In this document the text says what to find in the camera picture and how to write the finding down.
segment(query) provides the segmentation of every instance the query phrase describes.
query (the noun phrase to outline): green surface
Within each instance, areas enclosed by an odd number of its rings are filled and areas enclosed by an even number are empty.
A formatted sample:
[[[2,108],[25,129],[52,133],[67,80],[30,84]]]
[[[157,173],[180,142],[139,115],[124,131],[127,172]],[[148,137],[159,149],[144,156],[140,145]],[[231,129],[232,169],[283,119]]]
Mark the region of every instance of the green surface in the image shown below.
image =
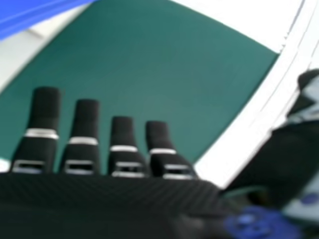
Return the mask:
[[[10,158],[24,132],[32,90],[56,86],[64,92],[59,154],[76,100],[94,98],[102,103],[103,159],[111,117],[132,116],[144,153],[145,122],[164,120],[177,149],[194,162],[245,105],[276,57],[167,0],[101,0],[0,95],[0,156]]]

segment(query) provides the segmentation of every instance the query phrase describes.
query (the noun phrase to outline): blue object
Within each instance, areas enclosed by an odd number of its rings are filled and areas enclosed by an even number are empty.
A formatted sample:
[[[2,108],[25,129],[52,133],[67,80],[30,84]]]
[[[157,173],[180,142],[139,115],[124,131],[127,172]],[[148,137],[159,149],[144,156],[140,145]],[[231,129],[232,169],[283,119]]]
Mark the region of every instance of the blue object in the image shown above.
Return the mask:
[[[95,0],[2,0],[0,39],[29,28],[61,12]]]
[[[319,194],[318,193],[308,193],[305,194],[300,201],[305,205],[312,205],[319,203]]]
[[[235,239],[301,239],[299,228],[275,210],[246,207],[242,214],[225,220],[226,230]]]

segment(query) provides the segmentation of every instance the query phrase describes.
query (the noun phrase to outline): green board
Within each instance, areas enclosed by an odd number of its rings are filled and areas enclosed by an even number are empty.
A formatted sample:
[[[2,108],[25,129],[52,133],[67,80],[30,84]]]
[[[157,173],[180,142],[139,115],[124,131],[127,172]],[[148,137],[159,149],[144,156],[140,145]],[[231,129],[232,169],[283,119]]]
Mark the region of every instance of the green board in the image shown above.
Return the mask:
[[[145,122],[164,120],[178,151],[194,162],[242,109],[276,57],[167,0],[101,0],[0,95],[0,156],[10,158],[24,132],[32,90],[55,86],[64,92],[58,156],[76,100],[94,98],[101,101],[102,159],[111,117],[132,116],[142,152]]]

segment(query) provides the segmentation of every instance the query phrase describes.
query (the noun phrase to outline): green mat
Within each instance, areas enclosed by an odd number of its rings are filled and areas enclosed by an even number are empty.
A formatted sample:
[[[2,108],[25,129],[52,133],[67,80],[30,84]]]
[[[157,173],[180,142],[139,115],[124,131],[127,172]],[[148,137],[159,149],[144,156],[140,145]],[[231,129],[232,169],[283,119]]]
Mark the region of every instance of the green mat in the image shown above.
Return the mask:
[[[24,132],[32,90],[55,86],[64,93],[58,155],[76,100],[94,98],[101,101],[102,159],[111,117],[132,116],[142,152],[145,122],[164,120],[178,151],[195,162],[249,100],[276,57],[167,0],[101,0],[0,95],[0,156],[10,158]]]

